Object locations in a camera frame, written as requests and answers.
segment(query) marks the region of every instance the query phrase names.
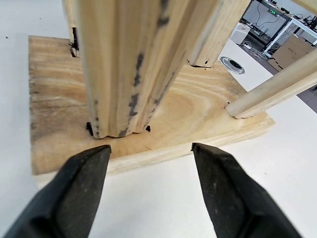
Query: wooden dowel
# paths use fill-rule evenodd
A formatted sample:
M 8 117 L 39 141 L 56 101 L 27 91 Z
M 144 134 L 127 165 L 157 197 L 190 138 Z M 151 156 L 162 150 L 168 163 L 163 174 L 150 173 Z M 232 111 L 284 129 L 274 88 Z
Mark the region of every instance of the wooden dowel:
M 248 118 L 316 84 L 317 50 L 313 50 L 228 105 L 226 109 L 231 116 Z
M 74 16 L 74 0 L 62 0 L 64 14 L 67 19 L 69 39 L 70 42 L 74 43 L 73 28 L 76 27 L 75 16 Z
M 220 0 L 77 0 L 95 138 L 141 132 Z

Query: fluted wooden post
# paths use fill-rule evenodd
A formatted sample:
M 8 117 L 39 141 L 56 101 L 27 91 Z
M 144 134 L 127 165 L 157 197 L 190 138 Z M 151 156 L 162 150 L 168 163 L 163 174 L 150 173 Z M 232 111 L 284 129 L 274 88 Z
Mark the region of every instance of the fluted wooden post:
M 222 0 L 75 0 L 95 138 L 142 132 Z

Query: wood grain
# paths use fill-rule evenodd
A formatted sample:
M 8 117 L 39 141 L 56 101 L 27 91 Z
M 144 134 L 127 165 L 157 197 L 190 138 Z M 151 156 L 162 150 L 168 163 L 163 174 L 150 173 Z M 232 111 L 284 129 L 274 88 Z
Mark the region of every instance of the wood grain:
M 189 55 L 191 65 L 213 66 L 249 3 L 250 0 L 222 0 Z
M 219 2 L 74 2 L 95 138 L 144 131 Z
M 317 84 L 317 50 L 311 51 L 226 107 L 236 118 L 248 118 Z
M 33 174 L 58 170 L 72 155 L 98 145 L 112 148 L 109 173 L 148 166 L 190 153 L 192 142 L 220 146 L 265 133 L 273 120 L 261 113 L 234 119 L 225 106 L 245 94 L 230 73 L 184 65 L 150 123 L 151 132 L 96 140 L 85 129 L 89 113 L 79 58 L 67 39 L 29 38 Z

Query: desk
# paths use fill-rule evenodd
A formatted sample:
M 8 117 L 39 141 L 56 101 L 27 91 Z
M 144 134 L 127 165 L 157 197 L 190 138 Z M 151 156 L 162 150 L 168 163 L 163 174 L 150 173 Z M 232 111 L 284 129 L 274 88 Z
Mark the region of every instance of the desk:
M 282 34 L 292 25 L 295 24 L 298 27 L 300 27 L 301 29 L 303 29 L 304 31 L 306 31 L 307 33 L 309 33 L 311 36 L 315 37 L 316 40 L 313 42 L 313 45 L 317 44 L 317 33 L 315 31 L 313 31 L 311 28 L 309 28 L 308 26 L 305 26 L 302 22 L 298 21 L 295 18 L 292 18 L 287 24 L 286 26 L 279 31 L 279 33 L 277 34 L 277 36 L 270 42 L 270 44 L 267 46 L 267 48 L 265 49 L 264 53 L 267 53 L 269 51 L 269 49 L 271 49 L 271 47 L 274 45 L 274 43 L 282 36 Z
M 288 24 L 288 22 L 291 20 L 291 15 L 290 14 L 286 14 L 284 11 L 282 11 L 279 7 L 274 6 L 268 2 L 266 2 L 265 0 L 254 0 L 254 1 L 258 1 L 259 4 L 264 5 L 265 7 L 267 7 L 268 9 L 271 9 L 273 11 L 275 11 L 278 14 L 278 18 L 282 17 L 285 19 L 285 21 L 283 22 L 283 24 L 280 26 L 280 28 L 276 31 L 276 33 L 272 36 L 271 39 L 269 39 L 268 41 L 264 41 L 261 37 L 257 36 L 256 34 L 253 34 L 252 31 L 250 31 L 250 34 L 255 37 L 260 43 L 262 43 L 264 45 L 264 48 L 267 48 L 268 45 L 270 45 L 273 41 L 273 39 L 275 39 L 278 35 L 278 33 Z M 249 4 L 249 6 L 247 7 L 247 9 L 245 10 L 243 16 L 245 15 L 245 13 L 248 11 L 250 5 L 252 4 L 252 2 Z

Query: wooden leg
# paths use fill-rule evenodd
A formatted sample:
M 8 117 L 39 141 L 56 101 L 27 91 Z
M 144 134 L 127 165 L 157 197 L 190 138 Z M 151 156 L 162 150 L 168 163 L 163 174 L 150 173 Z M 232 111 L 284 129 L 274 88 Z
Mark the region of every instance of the wooden leg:
M 73 28 L 76 27 L 75 24 L 75 16 L 74 16 L 74 0 L 62 0 L 64 13 L 66 15 L 68 31 L 69 31 L 69 39 L 71 43 L 74 43 L 74 35 Z
M 95 138 L 148 125 L 220 0 L 77 0 Z
M 250 0 L 224 0 L 198 38 L 188 61 L 191 65 L 212 67 Z
M 226 107 L 236 118 L 252 117 L 317 84 L 317 50 L 302 57 Z

